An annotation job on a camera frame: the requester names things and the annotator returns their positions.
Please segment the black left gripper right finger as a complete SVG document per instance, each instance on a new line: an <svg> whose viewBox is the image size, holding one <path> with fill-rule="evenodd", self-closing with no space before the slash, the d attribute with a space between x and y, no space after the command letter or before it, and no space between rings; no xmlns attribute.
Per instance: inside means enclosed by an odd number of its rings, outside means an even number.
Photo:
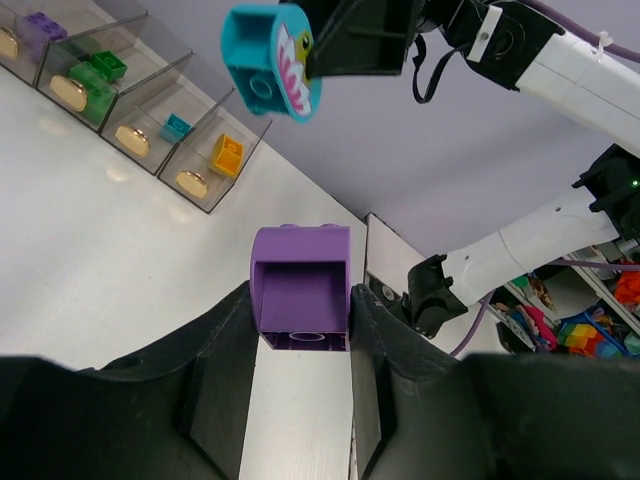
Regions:
<svg viewBox="0 0 640 480"><path fill-rule="evenodd" d="M639 364L473 354L456 360L351 291L362 479L635 479Z"/></svg>

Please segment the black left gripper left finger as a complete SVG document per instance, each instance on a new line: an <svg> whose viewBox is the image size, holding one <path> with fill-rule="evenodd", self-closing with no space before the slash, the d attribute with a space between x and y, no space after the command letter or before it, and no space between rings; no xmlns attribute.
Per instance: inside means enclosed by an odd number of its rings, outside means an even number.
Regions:
<svg viewBox="0 0 640 480"><path fill-rule="evenodd" d="M103 368L1 361L5 479L235 479L258 334L249 287Z"/></svg>

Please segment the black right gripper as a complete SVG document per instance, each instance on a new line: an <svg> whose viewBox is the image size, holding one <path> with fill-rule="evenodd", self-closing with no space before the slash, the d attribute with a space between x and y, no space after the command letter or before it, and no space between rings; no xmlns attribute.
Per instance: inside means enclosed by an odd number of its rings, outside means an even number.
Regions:
<svg viewBox="0 0 640 480"><path fill-rule="evenodd" d="M406 0L306 1L314 44L306 61L311 78L395 76L413 41L418 3ZM450 59L459 54L487 80L517 91L543 47L565 29L523 1L425 1L414 44L414 73L427 56L423 35L439 31L451 50L438 61L425 95L436 93Z"/></svg>

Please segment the teal lotus frog oval lego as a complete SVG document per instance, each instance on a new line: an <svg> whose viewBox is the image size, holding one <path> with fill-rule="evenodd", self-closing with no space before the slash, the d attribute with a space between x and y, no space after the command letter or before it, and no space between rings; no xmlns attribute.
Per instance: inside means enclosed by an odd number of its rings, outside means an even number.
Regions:
<svg viewBox="0 0 640 480"><path fill-rule="evenodd" d="M310 121L322 81L306 74L314 38L296 4L240 4L227 14L220 35L222 60L248 110Z"/></svg>

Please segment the small yellow lego brick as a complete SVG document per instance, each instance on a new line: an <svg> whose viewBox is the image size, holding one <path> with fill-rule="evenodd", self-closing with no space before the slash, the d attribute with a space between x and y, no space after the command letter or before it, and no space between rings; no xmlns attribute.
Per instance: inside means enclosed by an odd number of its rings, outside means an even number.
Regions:
<svg viewBox="0 0 640 480"><path fill-rule="evenodd" d="M231 179L236 179L242 167L244 145L227 134L216 140L209 157L209 168Z"/></svg>

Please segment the purple lotus oval lego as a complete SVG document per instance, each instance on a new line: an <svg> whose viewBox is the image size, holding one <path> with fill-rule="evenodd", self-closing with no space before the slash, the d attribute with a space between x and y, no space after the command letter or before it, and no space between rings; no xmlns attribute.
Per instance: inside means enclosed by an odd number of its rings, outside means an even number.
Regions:
<svg viewBox="0 0 640 480"><path fill-rule="evenodd" d="M350 228L337 224L258 230L250 297L255 326L272 349L349 349L350 240Z"/></svg>

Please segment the teal cube lego brick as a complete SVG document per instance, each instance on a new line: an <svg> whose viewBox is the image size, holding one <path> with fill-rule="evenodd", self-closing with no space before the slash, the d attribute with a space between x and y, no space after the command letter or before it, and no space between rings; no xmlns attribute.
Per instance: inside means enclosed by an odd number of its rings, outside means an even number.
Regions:
<svg viewBox="0 0 640 480"><path fill-rule="evenodd" d="M171 113L165 120L159 136L171 144L176 144L181 142L191 129L192 125L190 123Z"/></svg>

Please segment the green hollow square lego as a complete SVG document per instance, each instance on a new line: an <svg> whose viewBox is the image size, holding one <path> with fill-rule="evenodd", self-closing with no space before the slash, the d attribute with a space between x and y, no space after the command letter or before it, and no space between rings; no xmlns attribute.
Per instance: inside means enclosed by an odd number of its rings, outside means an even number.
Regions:
<svg viewBox="0 0 640 480"><path fill-rule="evenodd" d="M96 52L91 55L92 66L101 72L108 83L116 83L122 79L128 66L110 50Z"/></svg>

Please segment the green curved lego brick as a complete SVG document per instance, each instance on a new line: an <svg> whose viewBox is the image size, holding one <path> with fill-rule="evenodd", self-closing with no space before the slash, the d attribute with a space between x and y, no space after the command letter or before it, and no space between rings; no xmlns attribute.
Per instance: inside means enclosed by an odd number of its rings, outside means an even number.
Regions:
<svg viewBox="0 0 640 480"><path fill-rule="evenodd" d="M94 126L99 127L109 112L116 91L108 84L104 75L89 62L82 62L69 69L67 77L78 82L87 93L87 105L81 114Z"/></svg>

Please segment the purple butterfly curved lego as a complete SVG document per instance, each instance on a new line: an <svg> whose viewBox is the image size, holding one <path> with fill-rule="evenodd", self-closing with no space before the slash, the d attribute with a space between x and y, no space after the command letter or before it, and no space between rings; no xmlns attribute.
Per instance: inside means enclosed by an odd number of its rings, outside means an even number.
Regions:
<svg viewBox="0 0 640 480"><path fill-rule="evenodd" d="M25 43L34 62L39 62L49 41L68 36L67 30L43 12L34 12L16 20L16 33Z"/></svg>

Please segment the green square lego brick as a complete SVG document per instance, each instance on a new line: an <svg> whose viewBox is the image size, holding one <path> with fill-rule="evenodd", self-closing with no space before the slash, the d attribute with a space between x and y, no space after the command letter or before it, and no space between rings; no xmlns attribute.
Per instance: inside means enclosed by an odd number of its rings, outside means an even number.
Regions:
<svg viewBox="0 0 640 480"><path fill-rule="evenodd" d="M103 50L102 44L93 37L79 37L65 43L64 49L79 61L88 61L92 54Z"/></svg>

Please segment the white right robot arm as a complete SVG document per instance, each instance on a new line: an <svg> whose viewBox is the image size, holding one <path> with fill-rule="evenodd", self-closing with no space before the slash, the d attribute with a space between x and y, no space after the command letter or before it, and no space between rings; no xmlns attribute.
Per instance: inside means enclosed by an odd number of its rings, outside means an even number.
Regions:
<svg viewBox="0 0 640 480"><path fill-rule="evenodd" d="M467 246L541 206L608 138L494 86L459 58L432 102L411 76L329 79L316 117L275 147L351 211L424 257Z"/></svg>

